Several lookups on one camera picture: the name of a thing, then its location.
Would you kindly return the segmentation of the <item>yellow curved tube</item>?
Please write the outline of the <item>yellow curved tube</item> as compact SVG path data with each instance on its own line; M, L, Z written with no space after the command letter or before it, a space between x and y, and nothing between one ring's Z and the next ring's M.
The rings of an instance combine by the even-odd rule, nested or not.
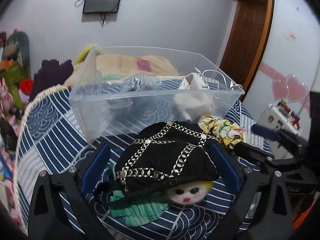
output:
M73 63L74 65L80 64L82 62L84 62L86 60L86 57L89 55L91 49L95 50L95 57L99 55L103 55L105 52L103 50L103 48L101 46L98 46L97 44L90 44L87 45L79 54L79 56L77 57L76 61Z

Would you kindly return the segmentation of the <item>bagged grey knit item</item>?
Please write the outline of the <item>bagged grey knit item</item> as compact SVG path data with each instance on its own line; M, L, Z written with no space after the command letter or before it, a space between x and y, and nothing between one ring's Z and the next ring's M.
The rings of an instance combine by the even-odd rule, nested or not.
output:
M147 74L134 74L122 79L116 79L115 77L106 83L101 85L102 94L119 94L128 92L143 92L150 90L160 90L161 80L157 77ZM122 108L131 108L133 100L130 98L124 99L112 99L109 101L110 108L112 110L118 110Z

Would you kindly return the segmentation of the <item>blue patterned tablecloth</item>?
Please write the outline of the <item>blue patterned tablecloth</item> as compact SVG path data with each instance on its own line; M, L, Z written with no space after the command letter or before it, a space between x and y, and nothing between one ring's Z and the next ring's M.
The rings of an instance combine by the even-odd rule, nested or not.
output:
M70 106L70 93L71 89L56 88L41 95L28 110L25 125L20 132L15 187L25 230L28 228L31 197L40 171L46 170L49 174L64 172L93 153L104 141L101 139L86 141ZM168 100L148 100L145 105L146 112L140 118L141 129L154 122L173 120L174 114L171 109ZM244 127L252 145L271 153L266 140L251 135L250 128L255 121L239 100L226 114L226 119ZM138 132L135 130L115 136L107 133L109 136L105 137L105 141L111 149L111 158L107 165L118 161L136 133ZM140 227L129 228L122 219L108 216L104 207L95 203L92 193L86 197L115 239L207 239L235 198L219 178L200 204L186 207L172 205L160 219ZM84 233L66 194L60 193L60 198L73 229Z

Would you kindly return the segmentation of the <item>red soft object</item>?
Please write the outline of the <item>red soft object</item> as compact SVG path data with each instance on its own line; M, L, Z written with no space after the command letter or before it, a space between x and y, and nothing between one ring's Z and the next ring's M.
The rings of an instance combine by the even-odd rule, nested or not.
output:
M25 95L30 95L34 85L34 80L26 78L20 82L20 90Z

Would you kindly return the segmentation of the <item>green cylinder bottle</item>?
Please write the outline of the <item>green cylinder bottle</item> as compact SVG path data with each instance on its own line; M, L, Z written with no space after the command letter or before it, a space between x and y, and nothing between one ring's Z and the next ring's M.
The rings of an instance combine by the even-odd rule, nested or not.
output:
M13 101L17 109L23 109L24 104L21 100L21 97L18 92L18 88L14 85L10 88L10 92L12 94Z

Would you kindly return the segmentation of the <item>beige plush blanket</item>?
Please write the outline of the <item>beige plush blanket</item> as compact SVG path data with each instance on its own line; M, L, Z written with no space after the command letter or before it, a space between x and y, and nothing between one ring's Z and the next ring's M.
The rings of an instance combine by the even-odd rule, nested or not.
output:
M72 87L80 77L89 77L101 72L107 79L122 79L138 73L154 76L179 76L177 69L162 56L127 56L119 54L101 54L88 56L84 62L75 66L73 74L63 84Z

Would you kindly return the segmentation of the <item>yellow floral scrunchie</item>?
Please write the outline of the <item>yellow floral scrunchie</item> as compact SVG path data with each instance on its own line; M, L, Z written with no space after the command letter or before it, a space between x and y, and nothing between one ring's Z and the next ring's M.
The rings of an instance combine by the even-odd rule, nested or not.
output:
M200 117L197 124L205 133L215 137L226 148L233 149L240 142L250 142L244 127L220 116L205 114Z

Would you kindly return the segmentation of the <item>black hat with silver chain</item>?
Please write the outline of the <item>black hat with silver chain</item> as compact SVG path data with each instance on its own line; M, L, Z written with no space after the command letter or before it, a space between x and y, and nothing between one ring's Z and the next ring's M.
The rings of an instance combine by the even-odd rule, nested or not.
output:
M195 181L219 178L210 148L213 136L187 122L159 122L136 136L114 172L127 196L164 191Z

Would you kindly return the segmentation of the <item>cream drawstring pouch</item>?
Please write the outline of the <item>cream drawstring pouch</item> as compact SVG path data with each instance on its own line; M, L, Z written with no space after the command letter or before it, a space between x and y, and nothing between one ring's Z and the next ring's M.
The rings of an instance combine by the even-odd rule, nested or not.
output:
M225 116L238 98L244 94L242 85L225 73L198 68L185 76L174 96L173 103L180 121L196 123L205 114Z

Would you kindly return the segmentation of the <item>green knit doll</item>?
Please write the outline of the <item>green knit doll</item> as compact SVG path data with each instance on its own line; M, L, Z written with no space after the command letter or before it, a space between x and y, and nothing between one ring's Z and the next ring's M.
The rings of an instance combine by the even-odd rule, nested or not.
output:
M108 167L112 178L93 191L113 217L120 217L128 227L158 220L173 204L188 206L200 203L211 190L218 173L212 162L175 163L162 171L149 164L128 161Z

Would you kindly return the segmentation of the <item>white appliance with stickers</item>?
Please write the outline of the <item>white appliance with stickers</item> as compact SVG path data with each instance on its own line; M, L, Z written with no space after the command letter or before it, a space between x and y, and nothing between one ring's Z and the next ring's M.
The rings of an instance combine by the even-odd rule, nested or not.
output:
M269 104L261 114L258 124L272 130L284 129L300 136L299 117L292 112L284 100ZM267 140L275 159L291 159L293 155L277 141Z

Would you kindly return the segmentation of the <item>grey green plush toy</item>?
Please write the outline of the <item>grey green plush toy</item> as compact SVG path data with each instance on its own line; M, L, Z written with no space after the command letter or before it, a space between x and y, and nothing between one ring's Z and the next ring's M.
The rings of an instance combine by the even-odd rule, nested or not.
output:
M14 60L30 73L30 44L29 37L25 32L16 31L7 38L2 59Z

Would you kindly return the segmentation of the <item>brown wooden door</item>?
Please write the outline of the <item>brown wooden door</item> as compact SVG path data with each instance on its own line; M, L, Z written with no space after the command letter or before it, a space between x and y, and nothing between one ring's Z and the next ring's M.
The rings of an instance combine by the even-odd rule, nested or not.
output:
M248 90L268 37L273 0L238 0L229 39L220 63L237 84Z

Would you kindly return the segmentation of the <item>dark purple garment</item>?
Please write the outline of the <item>dark purple garment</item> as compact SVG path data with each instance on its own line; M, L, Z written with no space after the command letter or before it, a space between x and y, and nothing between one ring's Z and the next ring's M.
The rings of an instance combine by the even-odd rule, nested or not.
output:
M56 86L63 85L65 81L73 74L74 67L71 60L60 64L56 59L43 60L41 68L34 74L34 83L31 88L29 102L42 91Z

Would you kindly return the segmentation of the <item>green storage box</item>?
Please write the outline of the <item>green storage box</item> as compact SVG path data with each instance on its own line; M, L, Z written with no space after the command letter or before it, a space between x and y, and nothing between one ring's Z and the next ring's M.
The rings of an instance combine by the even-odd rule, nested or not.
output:
M18 63L13 64L7 69L1 70L1 78L5 79L8 88L20 84L24 79L28 78L27 71Z

